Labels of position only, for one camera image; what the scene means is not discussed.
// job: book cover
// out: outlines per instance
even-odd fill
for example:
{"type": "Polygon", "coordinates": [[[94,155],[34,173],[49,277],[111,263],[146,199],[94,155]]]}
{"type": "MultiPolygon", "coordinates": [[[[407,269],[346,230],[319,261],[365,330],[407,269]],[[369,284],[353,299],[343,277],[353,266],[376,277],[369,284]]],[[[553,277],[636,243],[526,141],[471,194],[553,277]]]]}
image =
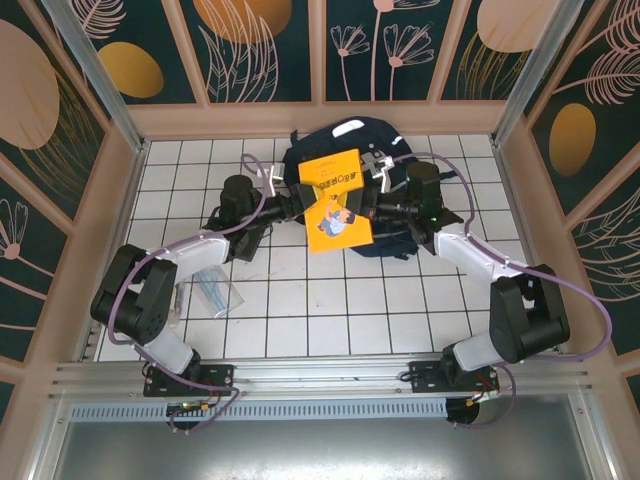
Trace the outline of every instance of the book cover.
{"type": "Polygon", "coordinates": [[[364,186],[360,152],[349,150],[299,166],[300,182],[318,189],[305,214],[312,253],[373,243],[371,222],[344,207],[346,193],[364,186]]]}

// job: black bracket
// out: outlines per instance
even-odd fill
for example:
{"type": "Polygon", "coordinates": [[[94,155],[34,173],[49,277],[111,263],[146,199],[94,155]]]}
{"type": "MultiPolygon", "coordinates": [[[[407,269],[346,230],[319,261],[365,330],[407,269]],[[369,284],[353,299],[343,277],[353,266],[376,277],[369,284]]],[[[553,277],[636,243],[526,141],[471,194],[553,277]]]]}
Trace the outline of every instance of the black bracket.
{"type": "MultiPolygon", "coordinates": [[[[211,384],[214,387],[232,387],[233,365],[201,365],[197,383],[211,384]]],[[[143,395],[149,398],[167,397],[208,397],[211,392],[204,389],[191,388],[173,380],[155,367],[149,367],[144,380],[143,395]]],[[[221,397],[228,397],[231,392],[220,392],[221,397]]]]}
{"type": "Polygon", "coordinates": [[[469,393],[486,390],[488,385],[495,390],[500,389],[498,375],[491,367],[483,367],[474,372],[458,375],[455,384],[447,379],[442,363],[439,360],[429,362],[411,362],[409,371],[400,377],[403,381],[411,382],[413,393],[469,393]]]}

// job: cartoon illustration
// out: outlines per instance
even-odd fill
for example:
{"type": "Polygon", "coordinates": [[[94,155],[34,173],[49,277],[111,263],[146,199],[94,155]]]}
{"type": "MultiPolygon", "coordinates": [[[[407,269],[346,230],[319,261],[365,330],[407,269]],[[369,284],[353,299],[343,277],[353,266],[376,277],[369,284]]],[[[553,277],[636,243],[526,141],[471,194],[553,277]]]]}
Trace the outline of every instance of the cartoon illustration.
{"type": "Polygon", "coordinates": [[[356,221],[356,214],[346,208],[341,208],[337,205],[337,195],[331,195],[331,202],[327,205],[324,218],[318,225],[318,230],[325,232],[328,237],[337,237],[340,235],[347,225],[353,224],[356,221]],[[331,212],[336,206],[339,208],[334,212],[331,212]]]}

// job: black backpack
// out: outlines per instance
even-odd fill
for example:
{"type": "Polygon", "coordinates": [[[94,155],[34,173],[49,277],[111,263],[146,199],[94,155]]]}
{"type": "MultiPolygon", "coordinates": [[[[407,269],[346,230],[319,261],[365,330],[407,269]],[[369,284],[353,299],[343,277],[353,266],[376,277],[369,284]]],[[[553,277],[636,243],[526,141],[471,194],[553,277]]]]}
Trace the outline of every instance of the black backpack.
{"type": "MultiPolygon", "coordinates": [[[[397,157],[411,153],[406,140],[387,122],[370,117],[351,117],[329,125],[302,139],[298,132],[291,134],[291,147],[284,155],[284,182],[293,185],[300,182],[298,165],[308,160],[333,155],[357,148],[360,156],[367,153],[374,155],[383,152],[385,155],[397,157]]],[[[391,188],[405,181],[407,165],[417,159],[409,158],[398,163],[389,170],[391,188]]],[[[367,171],[364,175],[365,185],[376,185],[367,171]]],[[[304,217],[297,221],[304,224],[304,217]]],[[[364,257],[396,257],[408,259],[408,255],[418,252],[418,245],[411,238],[406,224],[389,222],[373,222],[373,243],[353,247],[353,250],[364,257]]]]}

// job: yellow oval shape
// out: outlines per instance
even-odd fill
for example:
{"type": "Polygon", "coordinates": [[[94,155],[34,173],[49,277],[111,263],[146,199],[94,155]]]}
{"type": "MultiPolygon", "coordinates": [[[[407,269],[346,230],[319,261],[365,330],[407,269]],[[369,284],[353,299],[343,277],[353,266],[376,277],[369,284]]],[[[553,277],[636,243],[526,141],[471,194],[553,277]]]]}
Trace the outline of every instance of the yellow oval shape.
{"type": "Polygon", "coordinates": [[[164,87],[162,70],[151,55],[127,42],[114,42],[100,49],[98,56],[116,88],[135,98],[149,98],[164,87]]]}
{"type": "Polygon", "coordinates": [[[245,2],[256,21],[262,18],[274,37],[291,19],[291,0],[193,0],[193,5],[216,35],[234,43],[256,43],[261,35],[255,33],[255,25],[250,25],[245,2]]]}
{"type": "Polygon", "coordinates": [[[478,36],[491,50],[531,50],[551,18],[558,0],[483,0],[478,9],[478,36]]]}
{"type": "Polygon", "coordinates": [[[60,93],[47,55],[26,33],[0,20],[0,138],[36,149],[58,124],[60,93]]]}
{"type": "Polygon", "coordinates": [[[596,141],[596,120],[584,105],[570,103],[556,115],[549,138],[551,165],[560,175],[580,171],[596,141]]]}

